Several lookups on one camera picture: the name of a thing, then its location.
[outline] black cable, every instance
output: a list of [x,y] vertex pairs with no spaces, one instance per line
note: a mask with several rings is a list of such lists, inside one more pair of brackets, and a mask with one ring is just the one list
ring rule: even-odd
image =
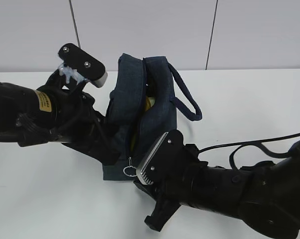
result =
[[80,99],[80,106],[77,114],[57,129],[59,133],[67,130],[70,126],[72,126],[75,122],[77,122],[79,117],[82,115],[84,111],[84,102],[81,97],[79,97],[79,99]]
[[203,153],[203,152],[206,152],[208,150],[212,150],[212,149],[216,149],[216,148],[238,146],[238,145],[243,145],[243,144],[274,142],[274,141],[285,140],[285,139],[290,139],[290,138],[297,138],[297,137],[300,137],[300,133],[291,134],[291,135],[283,136],[283,137],[277,137],[277,138],[268,138],[268,139],[262,139],[262,140],[252,140],[252,141],[245,141],[245,142],[219,144],[219,145],[214,145],[214,146],[210,146],[210,147],[207,147],[207,148],[203,148],[199,151],[199,153]]
[[93,120],[94,120],[94,122],[95,122],[95,124],[96,124],[96,126],[98,128],[98,131],[100,133],[100,136],[101,136],[102,140],[104,141],[104,143],[107,146],[107,148],[111,148],[110,143],[108,141],[108,138],[104,134],[104,131],[103,131],[101,125],[100,125],[99,119],[95,115],[95,110],[94,110],[93,106],[91,106],[90,110],[91,110],[91,117],[93,118]]
[[250,143],[250,144],[243,144],[241,146],[239,146],[237,149],[235,149],[229,156],[229,164],[230,164],[230,167],[233,169],[233,170],[237,170],[239,171],[239,169],[236,167],[235,165],[235,160],[234,160],[234,154],[240,150],[241,148],[243,147],[246,147],[246,146],[254,146],[254,147],[257,147],[259,148],[261,151],[263,151],[267,156],[269,157],[272,157],[272,158],[288,158],[292,155],[291,152],[287,152],[287,153],[274,153],[272,151],[270,151],[265,145],[263,145],[262,143],[260,142],[257,142],[257,143]]

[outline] white tabletop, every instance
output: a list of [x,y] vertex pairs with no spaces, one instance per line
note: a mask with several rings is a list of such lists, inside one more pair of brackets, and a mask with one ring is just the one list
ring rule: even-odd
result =
[[[180,73],[203,112],[199,122],[178,113],[185,143],[203,148],[300,132],[300,70]],[[0,81],[36,88],[49,75],[0,73]],[[103,88],[87,87],[103,114],[115,82],[116,72],[110,72]],[[184,99],[177,87],[176,94]],[[297,140],[266,145],[285,152]],[[209,151],[200,159],[229,167],[232,150]],[[236,156],[237,166],[267,159],[252,147]],[[160,233],[154,232],[143,222],[154,205],[132,183],[104,182],[98,161],[58,143],[27,148],[0,143],[0,239],[266,238],[240,220],[185,206]]]

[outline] denim bag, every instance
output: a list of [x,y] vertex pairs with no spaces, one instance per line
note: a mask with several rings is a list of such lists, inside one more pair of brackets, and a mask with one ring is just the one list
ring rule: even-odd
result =
[[[173,78],[196,113],[175,96]],[[153,142],[177,128],[176,108],[191,121],[202,119],[199,106],[166,57],[140,60],[123,54],[105,116],[105,123],[118,127],[110,143],[121,155],[115,165],[103,166],[103,179],[134,180],[136,167]]]

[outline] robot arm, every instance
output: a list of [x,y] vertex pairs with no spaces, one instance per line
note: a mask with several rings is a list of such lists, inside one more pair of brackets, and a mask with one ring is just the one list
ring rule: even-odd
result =
[[182,134],[174,130],[156,141],[138,167],[134,183],[157,202],[145,219],[151,229],[160,231],[180,205],[186,205],[241,219],[271,238],[298,236],[300,141],[278,164],[263,161],[240,169],[208,167],[198,155],[196,146],[184,145]]
[[119,153],[108,139],[116,127],[104,123],[94,98],[83,92],[87,83],[103,86],[104,65],[71,43],[58,55],[64,63],[37,90],[0,82],[0,142],[61,142],[104,165],[115,164]]

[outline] bag strap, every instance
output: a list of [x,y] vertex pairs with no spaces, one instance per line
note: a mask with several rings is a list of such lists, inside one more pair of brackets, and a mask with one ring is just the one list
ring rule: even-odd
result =
[[181,91],[183,92],[185,97],[189,100],[189,102],[194,107],[195,113],[193,113],[179,98],[177,98],[174,95],[170,97],[170,101],[190,121],[199,121],[199,120],[201,120],[202,119],[202,113],[200,111],[200,107],[198,106],[198,104],[195,102],[195,100],[191,96],[191,93],[188,90],[188,88],[186,87],[186,85],[185,85],[182,77],[180,76],[180,74],[177,72],[177,70],[170,63],[168,63],[168,64],[169,64],[169,69],[170,69],[170,71],[173,75],[173,78],[174,78],[176,84],[178,85],[178,87],[181,89]]

